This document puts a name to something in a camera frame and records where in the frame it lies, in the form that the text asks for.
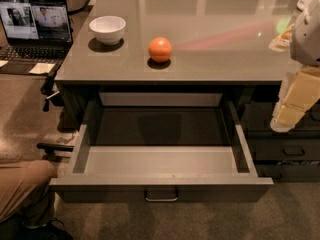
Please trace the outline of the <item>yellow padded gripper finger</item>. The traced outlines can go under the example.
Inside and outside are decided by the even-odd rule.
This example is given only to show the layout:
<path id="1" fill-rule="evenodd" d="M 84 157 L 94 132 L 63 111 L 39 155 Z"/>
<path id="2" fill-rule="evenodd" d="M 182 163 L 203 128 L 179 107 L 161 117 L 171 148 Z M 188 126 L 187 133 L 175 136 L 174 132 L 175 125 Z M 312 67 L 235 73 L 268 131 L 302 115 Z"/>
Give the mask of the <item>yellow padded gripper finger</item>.
<path id="1" fill-rule="evenodd" d="M 288 132 L 320 99 L 320 68 L 302 66 L 287 73 L 279 91 L 270 127 L 275 132 Z"/>
<path id="2" fill-rule="evenodd" d="M 289 25 L 281 34 L 275 37 L 269 44 L 269 48 L 276 52 L 284 52 L 290 48 L 290 40 L 294 25 Z"/>

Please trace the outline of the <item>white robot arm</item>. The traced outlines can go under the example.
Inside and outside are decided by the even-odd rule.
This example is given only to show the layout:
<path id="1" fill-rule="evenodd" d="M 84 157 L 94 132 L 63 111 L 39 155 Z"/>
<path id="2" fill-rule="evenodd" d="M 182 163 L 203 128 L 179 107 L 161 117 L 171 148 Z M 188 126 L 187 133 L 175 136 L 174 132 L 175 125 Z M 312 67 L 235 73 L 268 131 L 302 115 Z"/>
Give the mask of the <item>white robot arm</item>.
<path id="1" fill-rule="evenodd" d="M 272 114 L 271 129 L 284 133 L 320 100 L 320 0 L 305 0 L 295 22 L 274 38 L 269 48 L 289 50 L 291 58 L 302 65 L 283 78 Z"/>

